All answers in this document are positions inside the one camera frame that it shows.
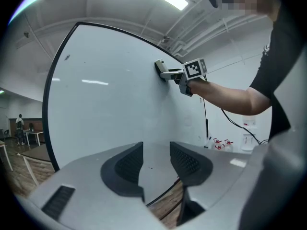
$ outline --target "black t-shirt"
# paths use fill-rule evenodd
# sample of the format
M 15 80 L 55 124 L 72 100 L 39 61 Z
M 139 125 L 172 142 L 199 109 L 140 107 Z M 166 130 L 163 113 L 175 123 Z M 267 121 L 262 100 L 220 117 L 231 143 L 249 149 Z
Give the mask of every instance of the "black t-shirt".
M 260 67 L 251 84 L 251 88 L 271 100 L 272 125 L 270 138 L 290 128 L 286 114 L 276 99 L 274 91 L 292 69 L 301 53 L 303 43 L 303 37 L 297 30 L 291 14 L 282 5 L 278 18 L 273 24 L 270 43 L 264 48 Z

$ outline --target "white table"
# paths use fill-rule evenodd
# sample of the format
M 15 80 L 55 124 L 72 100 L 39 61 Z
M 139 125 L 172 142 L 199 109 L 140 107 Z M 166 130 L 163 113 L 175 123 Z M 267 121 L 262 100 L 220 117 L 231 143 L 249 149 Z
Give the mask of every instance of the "white table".
M 32 168 L 31 168 L 28 160 L 36 161 L 36 162 L 39 162 L 39 163 L 46 163 L 46 164 L 50 164 L 52 166 L 52 163 L 50 161 L 50 158 L 49 158 L 49 155 L 48 155 L 48 152 L 47 152 L 46 145 L 44 144 L 44 145 L 42 145 L 40 147 L 36 147 L 36 148 L 34 148 L 30 151 L 23 152 L 22 154 L 18 153 L 18 155 L 23 156 L 24 162 L 27 166 L 27 169 L 28 169 L 33 181 L 38 186 L 39 183 L 38 183 L 37 178 L 35 177 L 35 175 L 32 171 Z
M 35 139 L 36 139 L 36 143 L 38 143 L 38 145 L 40 146 L 38 135 L 42 134 L 43 132 L 44 132 L 43 130 L 26 131 L 25 134 L 27 136 L 28 146 L 30 146 L 28 134 L 34 134 L 35 135 Z
M 13 168 L 11 166 L 11 162 L 9 160 L 9 156 L 8 156 L 8 153 L 6 152 L 6 148 L 5 148 L 5 143 L 3 141 L 0 140 L 0 148 L 3 147 L 4 148 L 4 152 L 5 152 L 5 156 L 6 156 L 6 159 L 8 160 L 8 163 L 9 163 L 9 166 L 10 166 L 10 169 L 11 171 L 13 171 Z

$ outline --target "whiteboard frame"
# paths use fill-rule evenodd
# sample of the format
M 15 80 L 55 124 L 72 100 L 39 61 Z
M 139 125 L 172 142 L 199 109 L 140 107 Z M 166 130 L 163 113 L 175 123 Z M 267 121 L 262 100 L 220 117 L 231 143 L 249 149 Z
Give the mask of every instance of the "whiteboard frame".
M 118 31 L 133 37 L 136 37 L 158 49 L 160 49 L 161 51 L 163 51 L 164 53 L 168 54 L 170 57 L 174 58 L 175 60 L 177 60 L 180 64 L 183 64 L 179 59 L 177 59 L 176 57 L 174 57 L 173 55 L 171 55 L 169 52 L 167 52 L 166 50 L 164 50 L 163 48 L 155 45 L 152 42 L 149 42 L 148 40 L 146 40 L 145 38 L 142 38 L 140 36 L 137 36 L 133 33 L 121 30 L 119 28 L 116 27 L 112 27 L 112 26 L 108 26 L 108 25 L 103 25 L 103 24 L 97 24 L 97 23 L 90 23 L 90 22 L 77 22 L 74 27 L 71 29 L 71 31 L 67 34 L 67 36 L 65 37 L 65 39 L 63 40 L 62 44 L 60 45 L 49 70 L 48 76 L 47 76 L 47 80 L 46 80 L 46 84 L 45 84 L 45 89 L 44 89 L 44 96 L 43 96 L 43 108 L 42 108 L 42 118 L 43 118 L 43 130 L 44 130 L 44 138 L 45 138 L 45 143 L 46 143 L 46 148 L 48 151 L 48 155 L 50 157 L 50 161 L 52 163 L 52 166 L 56 171 L 59 170 L 59 165 L 57 163 L 56 157 L 54 155 L 53 152 L 53 148 L 51 145 L 51 140 L 50 140 L 50 135 L 49 135 L 49 126 L 48 126 L 48 100 L 49 100 L 49 91 L 50 91 L 50 86 L 51 86 L 51 80 L 53 77 L 53 73 L 54 70 L 56 68 L 56 65 L 58 63 L 59 57 L 62 54 L 62 51 L 64 49 L 64 47 L 66 46 L 67 42 L 69 41 L 71 35 L 74 33 L 74 31 L 77 29 L 77 27 L 79 25 L 90 25 L 90 26 L 98 26 L 98 27 L 103 27 L 106 29 L 110 29 L 110 30 L 114 30 L 114 31 Z

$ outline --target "wooden floor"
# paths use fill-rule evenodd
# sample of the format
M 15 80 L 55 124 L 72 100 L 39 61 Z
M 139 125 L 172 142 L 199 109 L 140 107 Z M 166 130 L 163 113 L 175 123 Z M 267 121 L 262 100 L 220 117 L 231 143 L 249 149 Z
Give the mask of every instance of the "wooden floor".
M 28 197 L 30 193 L 36 189 L 36 185 L 29 174 L 23 157 L 19 156 L 18 153 L 29 150 L 29 147 L 27 145 L 17 146 L 15 139 L 6 139 L 5 144 L 11 165 L 13 167 L 13 171 L 11 171 L 4 151 L 2 148 L 0 148 L 0 154 L 7 181 L 15 194 Z M 43 183 L 54 174 L 51 165 L 38 163 L 35 161 L 29 161 L 29 163 L 39 183 Z M 151 212 L 170 229 L 176 227 L 177 218 L 180 213 L 182 194 L 182 183 L 179 181 L 162 198 L 160 198 L 154 204 L 148 206 Z

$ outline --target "ceiling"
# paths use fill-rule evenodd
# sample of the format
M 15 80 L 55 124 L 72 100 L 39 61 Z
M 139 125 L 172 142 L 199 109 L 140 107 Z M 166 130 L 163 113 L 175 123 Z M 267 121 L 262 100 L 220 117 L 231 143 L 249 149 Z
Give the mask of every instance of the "ceiling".
M 180 11 L 164 0 L 38 0 L 11 22 L 7 34 L 22 63 L 47 74 L 61 42 L 79 21 L 132 32 L 180 58 L 202 40 L 257 19 L 215 9 L 208 0 L 186 1 Z M 170 39 L 163 41 L 164 36 Z

